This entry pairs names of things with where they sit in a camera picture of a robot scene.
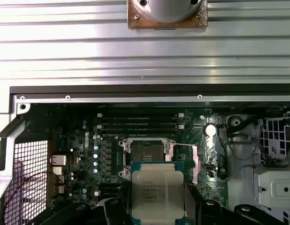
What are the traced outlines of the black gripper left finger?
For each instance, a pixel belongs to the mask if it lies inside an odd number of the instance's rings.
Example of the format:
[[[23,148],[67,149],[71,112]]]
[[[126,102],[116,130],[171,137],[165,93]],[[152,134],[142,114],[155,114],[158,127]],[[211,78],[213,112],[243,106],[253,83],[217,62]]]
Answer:
[[[130,225],[131,218],[120,199],[106,199],[94,209],[86,203],[71,203],[58,210],[45,210],[33,219],[35,225]]]

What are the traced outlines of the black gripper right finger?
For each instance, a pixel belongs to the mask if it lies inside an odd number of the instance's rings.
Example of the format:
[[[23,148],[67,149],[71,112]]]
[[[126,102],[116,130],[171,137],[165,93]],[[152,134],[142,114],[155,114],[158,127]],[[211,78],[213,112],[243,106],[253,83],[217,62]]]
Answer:
[[[204,199],[193,183],[185,183],[185,211],[194,225],[284,224],[253,205],[237,205],[230,211],[217,201]]]

